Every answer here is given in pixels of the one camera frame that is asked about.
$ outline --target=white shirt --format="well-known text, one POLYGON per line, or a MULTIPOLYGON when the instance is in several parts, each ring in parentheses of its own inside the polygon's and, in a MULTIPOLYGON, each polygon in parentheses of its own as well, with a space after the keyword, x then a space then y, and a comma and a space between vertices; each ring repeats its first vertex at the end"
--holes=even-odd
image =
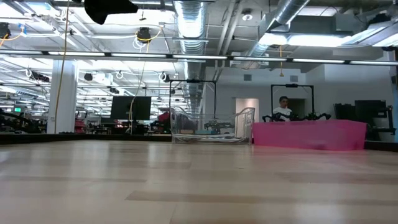
MULTIPOLYGON (((272 113, 274 113, 274 114, 281 113, 286 116, 289 116, 291 114, 291 112, 292 112, 291 109, 278 107, 278 108, 275 108, 272 113)), ((290 119, 285 118, 284 116, 281 116, 280 118, 283 119, 284 121, 290 121, 290 119)))

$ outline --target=man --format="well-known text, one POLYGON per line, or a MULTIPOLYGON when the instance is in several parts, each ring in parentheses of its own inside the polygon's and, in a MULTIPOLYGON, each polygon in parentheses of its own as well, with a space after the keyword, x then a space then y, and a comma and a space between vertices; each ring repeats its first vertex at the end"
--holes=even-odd
MULTIPOLYGON (((292 110, 287 107, 288 104, 289 104, 289 99, 287 98, 287 96, 281 96, 279 98, 279 107, 275 108, 272 113, 273 114, 281 113, 289 116, 292 113, 292 110)), ((290 119, 285 118, 284 116, 281 116, 280 118, 283 119, 284 121, 290 121, 290 119)))

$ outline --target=ceiling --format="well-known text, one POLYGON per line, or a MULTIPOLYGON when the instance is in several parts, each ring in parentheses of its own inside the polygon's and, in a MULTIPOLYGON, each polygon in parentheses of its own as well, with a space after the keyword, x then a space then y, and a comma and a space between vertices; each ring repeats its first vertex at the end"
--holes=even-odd
MULTIPOLYGON (((205 53, 208 55, 215 54, 220 36, 223 31, 223 18, 227 14, 231 2, 234 0, 214 0, 209 3, 206 20, 206 39, 208 40, 205 53)), ((261 0, 243 0, 242 9, 251 9, 253 19, 244 21, 238 18, 236 28, 233 31, 233 40, 227 49, 227 54, 233 52, 246 52, 258 40, 257 28, 260 24, 262 16, 265 13, 276 9, 278 1, 261 1, 261 0)), ((25 27, 25 34, 13 41, 5 41, 1 50, 17 49, 17 50, 47 50, 60 51, 63 50, 65 30, 66 2, 65 1, 46 1, 35 0, 29 3, 25 1, 30 8, 21 7, 17 1, 4 0, 0 2, 0 22, 9 22, 11 30, 11 38, 17 37, 21 32, 21 26, 25 27)), ((377 9, 382 6, 391 4, 390 0, 383 1, 317 1, 312 0, 300 12, 301 16, 323 16, 331 17, 336 13, 351 14, 358 9, 361 12, 377 9)), ((171 53, 180 54, 180 42, 175 40, 178 37, 178 29, 176 25, 176 15, 172 11, 157 11, 140 9, 137 14, 116 14, 108 16, 104 25, 94 23, 87 15, 83 7, 70 7, 69 21, 73 32, 68 35, 67 50, 71 51, 103 51, 103 52, 149 52, 149 53, 171 53), (159 35, 158 38, 152 40, 147 46, 138 46, 135 42, 135 33, 140 27, 149 27, 151 36, 159 35)), ((327 58, 350 58, 344 52, 358 51, 355 55, 358 59, 359 55, 362 59, 376 59, 379 57, 381 50, 372 47, 363 47, 361 49, 333 48, 333 47, 307 47, 307 46, 282 46, 282 55, 284 57, 306 57, 317 58, 319 55, 327 58), (372 54, 363 54, 363 52, 372 51, 372 54)), ((270 47, 267 51, 270 56, 278 57, 280 55, 279 48, 270 47)), ((146 91, 146 95, 154 97, 153 111, 156 112, 159 107, 168 106, 168 83, 159 80, 159 75, 163 72, 169 74, 172 79, 185 79, 183 62, 133 62, 133 61, 106 61, 106 60, 79 60, 77 61, 80 69, 79 85, 97 85, 98 82, 85 81, 85 73, 111 74, 113 83, 119 86, 132 86, 125 89, 125 95, 145 95, 144 90, 137 91, 134 86, 139 85, 142 75, 142 86, 150 87, 146 91)), ((273 74, 273 70, 277 68, 277 63, 270 63, 268 72, 273 74)), ((305 65, 287 64, 285 68, 301 69, 305 72, 305 65)), ((27 70, 39 72, 51 78, 52 60, 41 58, 0 58, 0 82, 15 84, 32 84, 42 83, 41 81, 32 80, 27 76, 27 70)), ((222 73, 220 82, 228 84, 231 79, 228 78, 228 69, 222 73)), ((182 106, 189 110, 189 104, 186 103, 187 95, 184 95, 186 86, 180 84, 181 90, 177 90, 175 94, 174 105, 182 106)), ((38 111, 35 114, 43 114, 47 111, 50 88, 49 87, 15 87, 18 92, 34 93, 32 95, 17 95, 14 91, 8 91, 6 88, 0 92, 1 105, 26 105, 30 106, 31 111, 38 111)), ((77 106, 79 110, 89 110, 96 114, 107 115, 110 111, 111 99, 113 94, 107 88, 79 88, 77 106)))

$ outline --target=ventilation duct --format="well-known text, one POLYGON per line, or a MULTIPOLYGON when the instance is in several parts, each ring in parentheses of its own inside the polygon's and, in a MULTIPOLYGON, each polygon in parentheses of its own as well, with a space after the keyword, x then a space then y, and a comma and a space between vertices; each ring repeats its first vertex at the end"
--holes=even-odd
MULTIPOLYGON (((179 36, 184 39, 202 39, 205 36, 206 3, 195 1, 175 1, 175 11, 178 14, 177 27, 179 36)), ((197 40, 180 41, 183 54, 204 54, 205 43, 197 40)), ((204 79, 201 63, 185 62, 185 79, 204 79)), ((198 112, 203 85, 187 85, 192 112, 198 112)))
POLYGON ((280 0, 277 9, 264 16, 262 24, 259 27, 259 32, 264 35, 246 56, 261 57, 264 55, 269 47, 267 40, 272 37, 272 34, 267 32, 292 22, 308 2, 310 2, 310 0, 280 0))

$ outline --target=clear plastic bin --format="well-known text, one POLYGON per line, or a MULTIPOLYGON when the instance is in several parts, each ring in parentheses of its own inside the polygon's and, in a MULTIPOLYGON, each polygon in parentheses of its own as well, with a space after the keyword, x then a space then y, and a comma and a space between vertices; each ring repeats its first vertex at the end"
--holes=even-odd
POLYGON ((251 144, 254 108, 234 115, 188 114, 171 108, 173 143, 251 144))

